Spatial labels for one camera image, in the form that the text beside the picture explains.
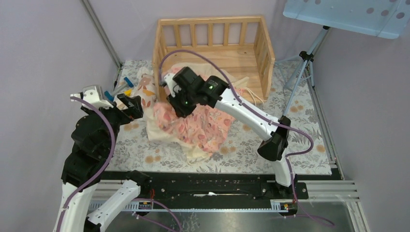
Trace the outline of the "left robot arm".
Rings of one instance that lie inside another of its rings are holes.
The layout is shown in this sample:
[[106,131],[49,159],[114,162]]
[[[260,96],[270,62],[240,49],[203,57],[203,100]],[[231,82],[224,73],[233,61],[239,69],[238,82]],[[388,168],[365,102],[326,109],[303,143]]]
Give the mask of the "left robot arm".
[[62,169],[62,197],[55,232],[97,232],[103,229],[106,219],[98,217],[92,222],[87,215],[93,192],[101,180],[102,172],[110,163],[120,126],[143,116],[140,96],[119,94],[126,105],[120,110],[116,103],[108,108],[94,104],[73,94],[70,99],[82,104],[86,115],[78,120],[71,134],[73,148]]

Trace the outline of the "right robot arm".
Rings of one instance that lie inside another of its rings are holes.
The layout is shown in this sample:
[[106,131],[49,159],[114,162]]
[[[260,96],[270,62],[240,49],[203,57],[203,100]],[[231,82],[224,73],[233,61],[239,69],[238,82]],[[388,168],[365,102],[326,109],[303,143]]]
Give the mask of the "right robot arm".
[[296,193],[295,174],[285,155],[292,131],[287,117],[269,115],[240,97],[224,80],[214,75],[204,80],[189,67],[166,74],[160,85],[169,90],[167,100],[178,117],[187,117],[196,107],[205,105],[248,125],[262,140],[257,153],[272,162],[278,195],[289,199]]

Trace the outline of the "pink patterned bed cushion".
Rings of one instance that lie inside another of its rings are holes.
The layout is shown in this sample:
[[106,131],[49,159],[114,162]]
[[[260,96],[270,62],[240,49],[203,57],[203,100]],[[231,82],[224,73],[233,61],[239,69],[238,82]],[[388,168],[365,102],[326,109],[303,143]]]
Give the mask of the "pink patterned bed cushion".
[[177,117],[169,103],[157,98],[153,76],[143,74],[137,87],[152,142],[177,143],[188,159],[204,158],[219,151],[235,118],[221,110],[197,105],[186,118]]

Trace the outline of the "wooden pet bed frame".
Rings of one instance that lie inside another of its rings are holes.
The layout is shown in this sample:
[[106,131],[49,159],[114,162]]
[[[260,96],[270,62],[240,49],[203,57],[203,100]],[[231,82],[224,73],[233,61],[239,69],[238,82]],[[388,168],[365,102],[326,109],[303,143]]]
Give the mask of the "wooden pet bed frame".
[[152,53],[156,82],[172,67],[189,64],[215,75],[214,63],[253,104],[269,97],[275,55],[263,16],[160,19]]

